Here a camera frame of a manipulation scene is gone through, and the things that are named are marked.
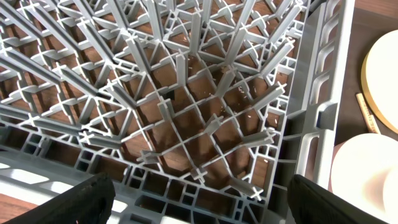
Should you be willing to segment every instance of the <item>dish rack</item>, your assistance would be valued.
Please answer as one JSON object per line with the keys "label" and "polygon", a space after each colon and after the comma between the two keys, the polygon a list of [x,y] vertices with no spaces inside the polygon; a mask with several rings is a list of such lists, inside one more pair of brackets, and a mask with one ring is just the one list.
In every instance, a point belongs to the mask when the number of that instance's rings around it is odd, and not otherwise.
{"label": "dish rack", "polygon": [[294,223],[327,189],[354,1],[0,0],[0,189],[94,173],[109,223]]}

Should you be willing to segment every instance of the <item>brown wooden surface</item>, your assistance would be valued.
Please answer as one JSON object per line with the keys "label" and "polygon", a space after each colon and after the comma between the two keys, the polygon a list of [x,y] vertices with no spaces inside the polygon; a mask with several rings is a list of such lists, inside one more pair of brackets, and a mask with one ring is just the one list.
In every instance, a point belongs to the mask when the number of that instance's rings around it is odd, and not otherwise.
{"label": "brown wooden surface", "polygon": [[18,215],[35,208],[36,205],[0,194],[0,223],[4,223]]}

